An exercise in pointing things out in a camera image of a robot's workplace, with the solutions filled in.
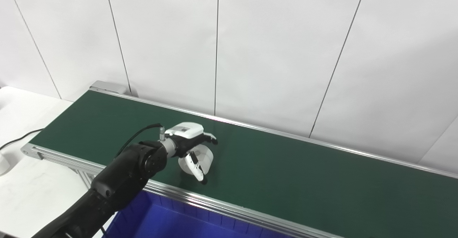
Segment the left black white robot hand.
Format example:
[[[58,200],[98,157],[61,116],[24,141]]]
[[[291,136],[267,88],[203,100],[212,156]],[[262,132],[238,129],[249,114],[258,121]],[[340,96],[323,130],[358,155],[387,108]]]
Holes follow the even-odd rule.
[[[201,124],[182,122],[162,132],[160,140],[168,158],[178,157],[183,171],[193,175],[203,185],[208,182],[206,175],[213,161],[213,153],[203,143],[219,143],[212,133],[205,132]]]

